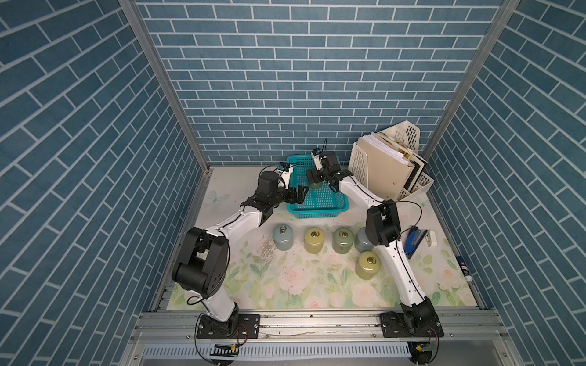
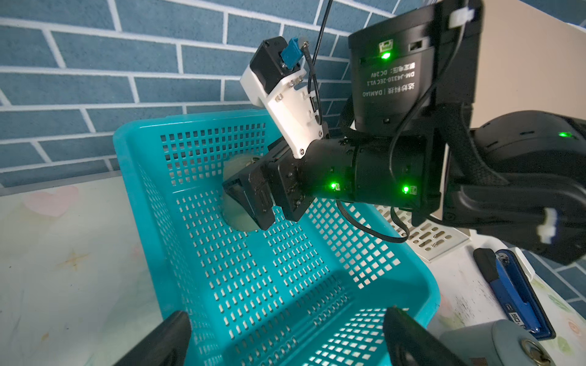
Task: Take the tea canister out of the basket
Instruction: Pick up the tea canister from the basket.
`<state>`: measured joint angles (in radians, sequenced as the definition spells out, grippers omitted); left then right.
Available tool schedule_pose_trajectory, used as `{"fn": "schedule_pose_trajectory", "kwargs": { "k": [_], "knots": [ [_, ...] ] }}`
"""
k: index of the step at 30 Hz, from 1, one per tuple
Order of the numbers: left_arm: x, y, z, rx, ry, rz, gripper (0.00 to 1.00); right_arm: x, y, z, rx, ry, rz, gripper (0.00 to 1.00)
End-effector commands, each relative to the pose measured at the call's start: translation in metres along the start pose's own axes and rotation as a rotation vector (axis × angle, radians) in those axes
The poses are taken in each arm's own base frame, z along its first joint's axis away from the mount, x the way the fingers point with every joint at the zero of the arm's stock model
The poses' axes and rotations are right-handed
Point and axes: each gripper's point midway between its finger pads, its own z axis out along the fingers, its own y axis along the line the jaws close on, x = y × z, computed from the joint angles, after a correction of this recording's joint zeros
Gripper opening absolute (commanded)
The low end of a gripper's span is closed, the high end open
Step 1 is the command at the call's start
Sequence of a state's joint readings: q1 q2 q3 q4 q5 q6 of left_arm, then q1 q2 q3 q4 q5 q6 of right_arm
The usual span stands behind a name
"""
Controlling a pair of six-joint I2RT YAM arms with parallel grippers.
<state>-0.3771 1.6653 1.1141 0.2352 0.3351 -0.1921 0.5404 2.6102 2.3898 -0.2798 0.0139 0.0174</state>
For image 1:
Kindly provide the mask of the blue-grey canister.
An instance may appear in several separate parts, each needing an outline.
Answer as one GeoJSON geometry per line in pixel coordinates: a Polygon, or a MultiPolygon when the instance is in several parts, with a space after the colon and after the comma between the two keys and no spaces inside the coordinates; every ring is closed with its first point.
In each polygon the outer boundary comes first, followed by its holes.
{"type": "Polygon", "coordinates": [[[294,230],[288,224],[279,224],[273,230],[273,240],[278,250],[288,251],[294,244],[294,230]]]}
{"type": "Polygon", "coordinates": [[[355,247],[360,253],[372,251],[374,245],[370,242],[366,235],[366,228],[362,227],[356,234],[355,247]]]}

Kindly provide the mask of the yellow-green canister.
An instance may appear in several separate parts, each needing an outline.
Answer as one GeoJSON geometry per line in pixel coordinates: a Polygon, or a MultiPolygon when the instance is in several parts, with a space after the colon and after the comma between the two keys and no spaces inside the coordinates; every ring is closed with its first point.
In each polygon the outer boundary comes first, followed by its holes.
{"type": "Polygon", "coordinates": [[[378,274],[381,267],[381,259],[373,251],[365,251],[357,260],[356,275],[364,281],[369,281],[378,274]]]}
{"type": "Polygon", "coordinates": [[[318,227],[311,227],[304,235],[304,247],[308,253],[318,254],[324,247],[325,233],[318,227]]]}

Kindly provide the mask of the green canister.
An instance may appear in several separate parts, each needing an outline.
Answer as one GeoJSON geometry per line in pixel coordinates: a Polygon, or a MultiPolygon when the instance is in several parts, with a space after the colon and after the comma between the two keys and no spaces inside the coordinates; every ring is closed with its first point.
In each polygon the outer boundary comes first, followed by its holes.
{"type": "Polygon", "coordinates": [[[317,189],[320,189],[322,187],[322,185],[323,185],[323,182],[322,181],[319,181],[319,182],[309,183],[308,184],[308,187],[311,190],[317,190],[317,189]]]}
{"type": "Polygon", "coordinates": [[[346,255],[354,246],[356,237],[348,227],[339,227],[333,233],[332,247],[334,252],[346,255]]]}

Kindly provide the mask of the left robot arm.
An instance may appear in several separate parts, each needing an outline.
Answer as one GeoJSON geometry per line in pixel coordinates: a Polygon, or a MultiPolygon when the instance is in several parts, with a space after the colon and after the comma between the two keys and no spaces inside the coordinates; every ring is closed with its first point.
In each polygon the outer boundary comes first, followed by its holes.
{"type": "Polygon", "coordinates": [[[200,320],[215,337],[232,338],[241,329],[237,303],[223,288],[231,258],[230,241],[261,227],[283,202],[304,202],[309,187],[289,184],[294,168],[281,163],[275,171],[263,169],[254,194],[234,215],[206,229],[192,227],[186,233],[172,267],[172,280],[199,296],[206,309],[200,320]]]}

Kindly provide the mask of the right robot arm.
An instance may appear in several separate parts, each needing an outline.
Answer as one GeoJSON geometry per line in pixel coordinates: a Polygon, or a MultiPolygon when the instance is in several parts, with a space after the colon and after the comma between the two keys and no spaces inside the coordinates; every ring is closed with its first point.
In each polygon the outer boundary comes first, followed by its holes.
{"type": "Polygon", "coordinates": [[[378,256],[395,280],[403,312],[400,323],[405,332],[413,336],[435,327],[436,334],[441,336],[443,331],[436,310],[418,284],[401,243],[401,225],[395,201],[380,198],[355,180],[352,172],[341,168],[335,152],[315,148],[311,157],[315,167],[306,173],[310,183],[323,182],[366,210],[366,236],[379,247],[378,256]]]}

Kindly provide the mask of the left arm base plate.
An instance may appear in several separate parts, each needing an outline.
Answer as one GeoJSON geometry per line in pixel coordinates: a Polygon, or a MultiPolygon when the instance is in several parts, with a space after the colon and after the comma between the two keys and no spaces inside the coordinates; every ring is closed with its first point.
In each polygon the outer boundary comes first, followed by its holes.
{"type": "Polygon", "coordinates": [[[260,326],[259,314],[241,314],[235,307],[226,322],[203,314],[195,331],[197,339],[257,339],[260,326]]]}

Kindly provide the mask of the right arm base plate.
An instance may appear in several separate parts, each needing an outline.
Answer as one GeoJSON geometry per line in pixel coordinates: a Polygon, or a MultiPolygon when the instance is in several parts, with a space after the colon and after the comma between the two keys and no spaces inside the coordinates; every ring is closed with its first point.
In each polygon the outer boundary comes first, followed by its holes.
{"type": "Polygon", "coordinates": [[[401,304],[401,312],[388,311],[380,315],[385,338],[441,338],[444,331],[429,297],[410,307],[401,304]]]}

